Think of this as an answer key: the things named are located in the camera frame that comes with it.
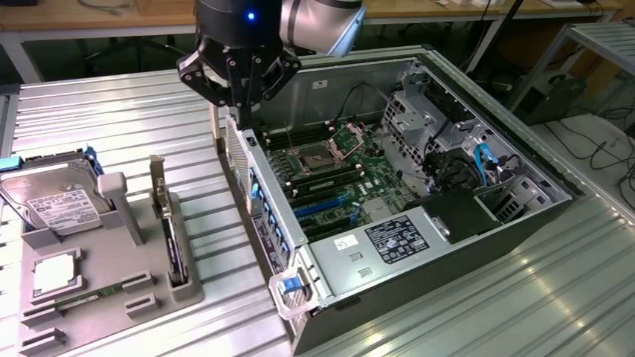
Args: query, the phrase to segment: hard drive label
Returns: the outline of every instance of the hard drive label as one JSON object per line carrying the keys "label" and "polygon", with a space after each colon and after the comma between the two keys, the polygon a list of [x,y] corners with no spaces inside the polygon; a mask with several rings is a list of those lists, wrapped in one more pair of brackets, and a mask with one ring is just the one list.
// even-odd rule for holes
{"label": "hard drive label", "polygon": [[385,263],[392,264],[429,248],[408,216],[365,229],[369,240]]}
{"label": "hard drive label", "polygon": [[27,203],[52,230],[71,228],[99,219],[97,210],[84,190],[31,199]]}

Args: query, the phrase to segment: pcie slot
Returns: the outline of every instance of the pcie slot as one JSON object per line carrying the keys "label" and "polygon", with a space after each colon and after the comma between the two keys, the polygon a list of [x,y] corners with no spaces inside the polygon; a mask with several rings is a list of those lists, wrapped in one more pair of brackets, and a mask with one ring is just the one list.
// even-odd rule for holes
{"label": "pcie slot", "polygon": [[341,219],[336,219],[335,221],[328,222],[325,225],[320,225],[317,227],[309,228],[304,231],[307,237],[317,237],[325,233],[333,233],[335,231],[349,229],[351,226],[351,218],[344,217]]}
{"label": "pcie slot", "polygon": [[321,190],[317,193],[313,193],[309,196],[300,197],[299,199],[293,199],[288,204],[291,208],[299,208],[301,206],[309,205],[313,202],[323,201],[324,199],[329,199],[331,197],[337,196],[341,193],[343,189],[340,187]]}
{"label": "pcie slot", "polygon": [[324,202],[317,203],[316,205],[311,205],[308,207],[296,209],[293,211],[293,214],[296,215],[296,218],[301,218],[313,213],[324,212],[325,210],[329,210],[332,208],[341,206],[341,204],[344,203],[344,200],[345,200],[345,197],[340,196],[336,199],[329,199]]}

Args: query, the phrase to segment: metal workbench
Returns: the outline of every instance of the metal workbench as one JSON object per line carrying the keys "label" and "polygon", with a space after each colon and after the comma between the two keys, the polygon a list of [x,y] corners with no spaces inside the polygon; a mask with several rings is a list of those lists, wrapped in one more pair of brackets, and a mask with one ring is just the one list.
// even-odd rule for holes
{"label": "metal workbench", "polygon": [[[567,40],[575,41],[583,48],[590,49],[611,61],[631,76],[635,76],[635,26],[624,22],[564,25],[527,79],[514,90],[507,106],[511,111],[523,101],[534,81],[552,63]],[[580,54],[582,51],[578,51],[578,54],[572,56],[574,60]],[[567,61],[563,67],[568,70],[572,63],[574,61]]]}
{"label": "metal workbench", "polygon": [[[452,76],[467,83],[459,73]],[[480,89],[467,90],[484,97]],[[562,160],[490,101],[508,125]],[[5,151],[37,155],[89,142],[129,199],[149,191],[148,155],[165,157],[205,298],[67,356],[287,356],[288,341],[227,189],[207,103],[172,71],[24,86],[7,103]],[[515,251],[307,356],[627,356],[635,353],[635,221],[571,165],[590,193]],[[0,354],[15,356],[21,241],[1,212]]]}

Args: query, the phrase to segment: white sticker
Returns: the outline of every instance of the white sticker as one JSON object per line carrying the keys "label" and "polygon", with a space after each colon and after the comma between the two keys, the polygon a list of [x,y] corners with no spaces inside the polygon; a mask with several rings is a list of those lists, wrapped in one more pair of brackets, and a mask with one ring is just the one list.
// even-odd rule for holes
{"label": "white sticker", "polygon": [[368,192],[364,190],[364,187],[361,186],[361,184],[357,184],[357,187],[359,187],[359,190],[361,191],[361,195],[367,195]]}
{"label": "white sticker", "polygon": [[355,238],[355,235],[344,236],[341,238],[337,238],[333,240],[335,247],[337,247],[337,250],[341,251],[343,249],[347,249],[348,247],[352,247],[353,245],[357,245],[357,238]]}
{"label": "white sticker", "polygon": [[328,87],[328,80],[319,80],[313,82],[313,89],[320,89],[327,87]]}
{"label": "white sticker", "polygon": [[27,203],[52,230],[99,220],[97,210],[84,190],[31,199]]}

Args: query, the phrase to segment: motherboard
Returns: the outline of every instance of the motherboard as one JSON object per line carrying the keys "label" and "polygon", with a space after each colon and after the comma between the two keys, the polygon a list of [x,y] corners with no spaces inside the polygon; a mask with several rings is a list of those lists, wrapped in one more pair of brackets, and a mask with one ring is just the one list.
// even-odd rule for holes
{"label": "motherboard", "polygon": [[311,241],[392,216],[416,198],[384,157],[381,133],[341,122],[312,136],[280,133],[265,140],[269,165]]}

